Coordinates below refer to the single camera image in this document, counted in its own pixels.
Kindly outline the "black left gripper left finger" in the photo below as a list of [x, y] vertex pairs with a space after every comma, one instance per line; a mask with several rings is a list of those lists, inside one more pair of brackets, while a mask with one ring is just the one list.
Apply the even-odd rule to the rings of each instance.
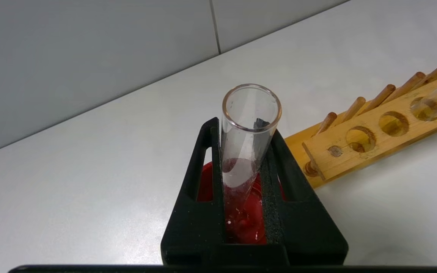
[[[214, 248], [225, 242], [219, 124], [219, 119], [214, 117], [200, 128], [160, 243], [165, 266], [208, 264]], [[201, 174], [208, 148], [212, 151], [212, 200], [199, 202]]]

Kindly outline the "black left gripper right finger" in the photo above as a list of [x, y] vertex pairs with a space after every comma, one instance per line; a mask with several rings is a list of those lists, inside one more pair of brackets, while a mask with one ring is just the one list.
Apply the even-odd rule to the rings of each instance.
[[278, 131], [260, 179], [267, 243], [283, 247], [292, 266], [342, 266], [347, 241]]

